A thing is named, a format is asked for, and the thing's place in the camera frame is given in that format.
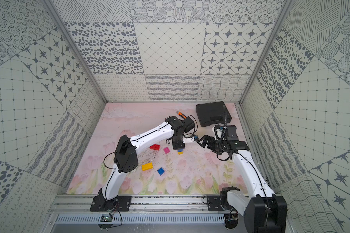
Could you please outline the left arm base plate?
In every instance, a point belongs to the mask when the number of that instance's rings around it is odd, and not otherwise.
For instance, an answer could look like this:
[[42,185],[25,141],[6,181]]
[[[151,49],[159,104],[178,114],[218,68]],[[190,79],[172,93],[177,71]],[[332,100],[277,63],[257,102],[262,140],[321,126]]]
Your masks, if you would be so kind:
[[103,196],[98,195],[93,198],[90,211],[103,212],[116,208],[120,212],[128,212],[131,205],[131,196],[117,196],[107,201]]

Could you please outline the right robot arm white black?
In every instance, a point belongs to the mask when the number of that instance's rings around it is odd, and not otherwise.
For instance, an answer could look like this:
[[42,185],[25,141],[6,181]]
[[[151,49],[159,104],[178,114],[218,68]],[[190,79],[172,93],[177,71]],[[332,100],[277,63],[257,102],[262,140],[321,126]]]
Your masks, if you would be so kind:
[[226,210],[234,209],[244,218],[249,233],[284,233],[286,230],[287,202],[269,187],[254,163],[248,145],[235,137],[215,139],[203,136],[197,142],[216,155],[228,154],[248,190],[245,197],[236,187],[225,187],[220,192],[221,205]]

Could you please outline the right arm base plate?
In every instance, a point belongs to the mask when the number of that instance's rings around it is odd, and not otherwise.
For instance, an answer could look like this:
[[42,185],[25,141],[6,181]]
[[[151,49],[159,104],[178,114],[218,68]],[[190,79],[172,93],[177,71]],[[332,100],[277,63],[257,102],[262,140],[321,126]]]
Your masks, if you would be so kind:
[[221,211],[236,211],[227,200],[227,197],[217,195],[204,196],[202,202],[207,205],[208,211],[210,212],[221,212]]

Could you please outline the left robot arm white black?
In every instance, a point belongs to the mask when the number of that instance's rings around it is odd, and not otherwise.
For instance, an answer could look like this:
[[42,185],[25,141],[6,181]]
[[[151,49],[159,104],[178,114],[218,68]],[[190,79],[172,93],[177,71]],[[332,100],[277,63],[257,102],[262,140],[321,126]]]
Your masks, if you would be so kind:
[[128,137],[120,137],[115,151],[114,164],[106,184],[100,188],[97,196],[92,200],[91,212],[104,212],[108,210],[117,210],[122,207],[124,211],[129,210],[129,198],[118,198],[121,185],[127,174],[136,169],[139,165],[138,155],[146,151],[150,146],[163,140],[170,140],[174,150],[182,150],[186,143],[193,143],[197,139],[194,135],[197,131],[197,122],[194,117],[186,116],[178,119],[176,116],[170,116],[159,126],[139,134]]

